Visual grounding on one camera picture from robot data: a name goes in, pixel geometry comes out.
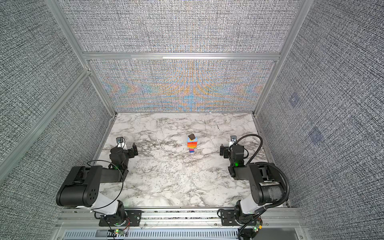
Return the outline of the dark brown triangular block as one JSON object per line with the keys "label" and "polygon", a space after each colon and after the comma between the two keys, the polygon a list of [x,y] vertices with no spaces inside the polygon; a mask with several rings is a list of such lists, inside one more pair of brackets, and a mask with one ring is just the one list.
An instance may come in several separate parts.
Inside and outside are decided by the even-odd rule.
{"label": "dark brown triangular block", "polygon": [[190,134],[190,135],[188,135],[188,137],[189,137],[190,141],[193,141],[196,139],[196,136],[194,134]]}

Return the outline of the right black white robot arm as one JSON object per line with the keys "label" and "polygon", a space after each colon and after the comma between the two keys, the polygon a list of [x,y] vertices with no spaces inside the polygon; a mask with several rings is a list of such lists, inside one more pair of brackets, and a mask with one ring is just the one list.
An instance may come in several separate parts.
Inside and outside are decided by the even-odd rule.
{"label": "right black white robot arm", "polygon": [[240,225],[246,224],[266,210],[286,202],[290,194],[289,181],[276,165],[267,162],[246,164],[244,146],[220,146],[220,156],[229,159],[229,174],[234,180],[248,181],[251,193],[237,201],[234,218]]}

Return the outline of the light blue wood block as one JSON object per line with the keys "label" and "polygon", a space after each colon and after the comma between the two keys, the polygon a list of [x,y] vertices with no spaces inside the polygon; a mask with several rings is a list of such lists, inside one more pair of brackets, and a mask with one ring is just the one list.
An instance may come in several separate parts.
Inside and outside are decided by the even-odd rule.
{"label": "light blue wood block", "polygon": [[191,140],[191,139],[188,138],[188,143],[196,143],[197,141],[198,141],[197,138],[195,138],[195,139],[193,139],[193,140]]}

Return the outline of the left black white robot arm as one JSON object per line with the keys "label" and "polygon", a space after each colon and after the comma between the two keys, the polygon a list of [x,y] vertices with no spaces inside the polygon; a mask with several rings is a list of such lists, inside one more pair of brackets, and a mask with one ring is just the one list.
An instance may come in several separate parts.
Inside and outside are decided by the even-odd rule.
{"label": "left black white robot arm", "polygon": [[129,159],[138,154],[135,143],[128,149],[125,139],[118,138],[117,146],[110,150],[107,168],[91,166],[91,162],[87,162],[88,167],[72,167],[56,195],[57,205],[89,210],[100,220],[101,227],[132,226],[133,217],[126,212],[123,202],[118,197],[110,199],[100,193],[100,184],[121,183],[122,189],[129,173]]}

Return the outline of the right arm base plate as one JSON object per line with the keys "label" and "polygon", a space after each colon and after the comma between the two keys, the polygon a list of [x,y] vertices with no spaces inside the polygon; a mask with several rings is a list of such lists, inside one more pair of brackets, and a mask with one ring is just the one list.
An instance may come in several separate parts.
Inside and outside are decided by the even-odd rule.
{"label": "right arm base plate", "polygon": [[217,215],[220,218],[222,226],[242,226],[247,222],[250,222],[250,225],[258,226],[262,225],[262,219],[260,217],[256,218],[254,215],[239,215],[237,217],[236,211],[234,209],[218,209]]}

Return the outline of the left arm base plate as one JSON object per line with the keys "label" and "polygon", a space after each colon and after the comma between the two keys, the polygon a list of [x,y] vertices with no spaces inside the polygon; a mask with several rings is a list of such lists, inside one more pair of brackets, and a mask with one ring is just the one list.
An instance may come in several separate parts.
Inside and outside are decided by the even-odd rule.
{"label": "left arm base plate", "polygon": [[142,218],[141,210],[125,210],[125,213],[101,216],[99,227],[138,227]]}

